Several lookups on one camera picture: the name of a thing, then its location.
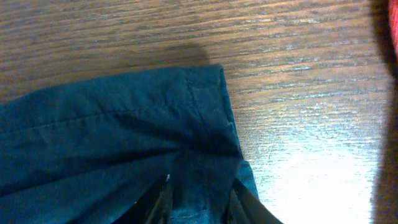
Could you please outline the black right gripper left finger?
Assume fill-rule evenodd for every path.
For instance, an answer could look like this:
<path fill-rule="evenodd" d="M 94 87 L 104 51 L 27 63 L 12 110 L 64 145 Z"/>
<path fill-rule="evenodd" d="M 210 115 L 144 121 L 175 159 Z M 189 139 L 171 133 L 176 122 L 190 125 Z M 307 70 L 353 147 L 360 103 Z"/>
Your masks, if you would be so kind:
<path fill-rule="evenodd" d="M 169 224 L 173 208 L 170 176 L 162 175 L 112 224 Z"/>

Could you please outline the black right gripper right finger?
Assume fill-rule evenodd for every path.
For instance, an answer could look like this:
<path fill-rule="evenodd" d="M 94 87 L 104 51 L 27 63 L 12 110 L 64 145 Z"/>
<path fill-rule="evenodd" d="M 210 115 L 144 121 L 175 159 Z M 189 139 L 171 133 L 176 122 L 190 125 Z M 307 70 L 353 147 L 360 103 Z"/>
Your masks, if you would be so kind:
<path fill-rule="evenodd" d="M 238 179 L 232 184 L 225 223 L 282 224 Z"/>

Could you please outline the navy blue shorts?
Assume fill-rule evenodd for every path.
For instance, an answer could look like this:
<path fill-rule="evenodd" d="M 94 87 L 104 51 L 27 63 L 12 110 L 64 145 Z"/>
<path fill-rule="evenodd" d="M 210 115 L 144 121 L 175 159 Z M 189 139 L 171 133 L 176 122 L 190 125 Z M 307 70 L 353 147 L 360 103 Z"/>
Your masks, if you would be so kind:
<path fill-rule="evenodd" d="M 2 223 L 111 223 L 164 175 L 173 223 L 220 223 L 234 179 L 257 193 L 222 66 L 95 78 L 1 105 Z"/>

